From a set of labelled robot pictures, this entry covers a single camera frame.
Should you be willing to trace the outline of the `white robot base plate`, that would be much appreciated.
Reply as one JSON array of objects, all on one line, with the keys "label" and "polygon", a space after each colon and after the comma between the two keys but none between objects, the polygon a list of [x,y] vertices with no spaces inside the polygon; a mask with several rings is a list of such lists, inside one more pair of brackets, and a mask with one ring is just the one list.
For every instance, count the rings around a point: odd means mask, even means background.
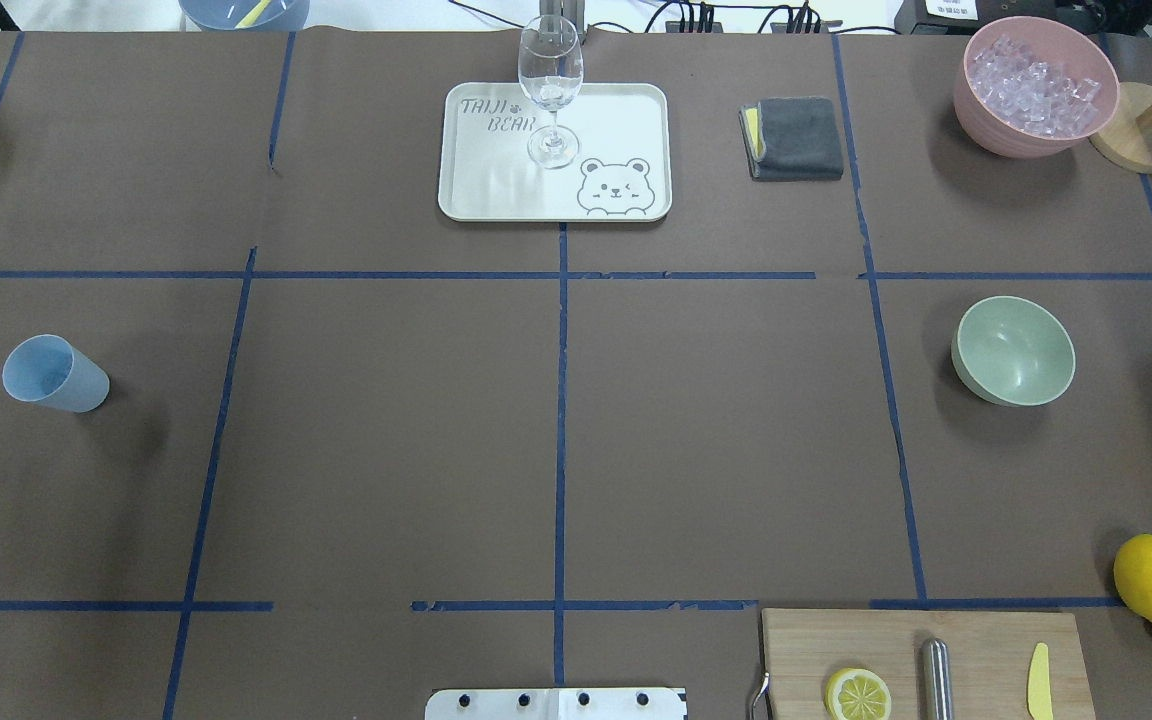
[{"label": "white robot base plate", "polygon": [[444,689],[425,719],[685,719],[685,691],[668,687]]}]

